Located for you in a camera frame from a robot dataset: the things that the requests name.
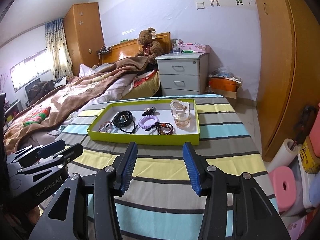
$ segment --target wooden headboard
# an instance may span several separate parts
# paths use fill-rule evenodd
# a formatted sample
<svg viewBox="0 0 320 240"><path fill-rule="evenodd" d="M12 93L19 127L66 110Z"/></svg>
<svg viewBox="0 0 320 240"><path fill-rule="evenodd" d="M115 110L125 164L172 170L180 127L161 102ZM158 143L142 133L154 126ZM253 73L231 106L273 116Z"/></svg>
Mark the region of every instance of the wooden headboard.
<svg viewBox="0 0 320 240"><path fill-rule="evenodd" d="M167 54L172 50L170 33L157 34L156 41L159 41L164 53ZM102 63L114 63L125 57L134 57L139 51L137 39L126 41L112 46L111 52L102 56Z"/></svg>

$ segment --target nightstand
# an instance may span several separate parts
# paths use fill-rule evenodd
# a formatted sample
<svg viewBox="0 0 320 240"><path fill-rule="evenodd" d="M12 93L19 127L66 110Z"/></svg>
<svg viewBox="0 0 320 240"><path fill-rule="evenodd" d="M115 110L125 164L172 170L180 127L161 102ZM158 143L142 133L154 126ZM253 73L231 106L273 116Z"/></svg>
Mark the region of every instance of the nightstand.
<svg viewBox="0 0 320 240"><path fill-rule="evenodd" d="M204 93L208 53L177 53L156 57L163 96Z"/></svg>

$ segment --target purple spiral hair tie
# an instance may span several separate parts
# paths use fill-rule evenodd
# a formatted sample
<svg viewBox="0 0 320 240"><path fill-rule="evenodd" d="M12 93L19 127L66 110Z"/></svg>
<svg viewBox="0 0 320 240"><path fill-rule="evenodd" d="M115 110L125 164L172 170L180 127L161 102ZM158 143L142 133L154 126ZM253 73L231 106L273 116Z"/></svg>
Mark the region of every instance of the purple spiral hair tie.
<svg viewBox="0 0 320 240"><path fill-rule="evenodd" d="M151 124L144 124L146 121L148 120L155 120L154 123L151 123ZM158 117L154 116L154 115L146 115L145 117L142 117L138 123L138 126L140 126L142 129L148 129L150 128L151 126L153 126L156 122L159 122L159 119Z"/></svg>

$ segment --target hair accessory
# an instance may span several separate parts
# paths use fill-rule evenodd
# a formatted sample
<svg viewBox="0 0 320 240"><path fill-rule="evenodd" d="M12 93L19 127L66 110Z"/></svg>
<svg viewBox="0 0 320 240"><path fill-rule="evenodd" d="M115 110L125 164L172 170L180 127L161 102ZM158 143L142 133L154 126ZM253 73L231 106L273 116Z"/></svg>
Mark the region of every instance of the hair accessory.
<svg viewBox="0 0 320 240"><path fill-rule="evenodd" d="M170 103L171 113L178 127L188 125L190 121L190 104L179 100L172 100Z"/></svg>
<svg viewBox="0 0 320 240"><path fill-rule="evenodd" d="M106 121L99 127L99 132L117 133L118 128L112 125L112 122Z"/></svg>
<svg viewBox="0 0 320 240"><path fill-rule="evenodd" d="M156 111L156 109L154 108L154 107L152 107L152 108L145 108L144 109L145 110L145 112L143 112L143 116L147 116L147 115L154 115L155 114L155 111Z"/></svg>
<svg viewBox="0 0 320 240"><path fill-rule="evenodd" d="M131 123L133 122L133 130L130 131L125 131L122 129L122 127L127 127L129 126ZM137 128L134 120L133 120L133 116L132 113L128 110L126 111L122 111L119 112L118 114L116 114L116 116L113 118L112 123L115 127L117 127L120 131L124 132L124 133L130 133L130 134L134 134L135 130Z"/></svg>
<svg viewBox="0 0 320 240"><path fill-rule="evenodd" d="M160 135L173 134L173 125L168 122L156 122L154 125L150 126L145 131L150 131L152 128L156 128L157 134ZM162 131L162 128L169 129L169 132Z"/></svg>
<svg viewBox="0 0 320 240"><path fill-rule="evenodd" d="M144 124L147 120L155 120L154 123L151 123L151 124ZM142 129L148 129L150 128L151 126L153 126L156 122L159 122L159 119L158 117L154 116L154 115L147 115L145 117L142 117L138 123L138 126L140 126Z"/></svg>

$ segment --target white plastic roll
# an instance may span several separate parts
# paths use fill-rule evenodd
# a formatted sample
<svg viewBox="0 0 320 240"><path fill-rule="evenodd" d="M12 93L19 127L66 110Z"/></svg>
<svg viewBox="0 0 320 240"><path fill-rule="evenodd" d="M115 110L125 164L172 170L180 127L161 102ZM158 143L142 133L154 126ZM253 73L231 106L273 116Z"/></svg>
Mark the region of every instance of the white plastic roll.
<svg viewBox="0 0 320 240"><path fill-rule="evenodd" d="M293 159L299 153L299 148L295 146L293 151L291 151L290 146L292 144L293 144L293 140L291 139L284 140L276 156L273 158L273 160L269 164L267 168L268 172L271 172L280 166L288 166L293 161Z"/></svg>

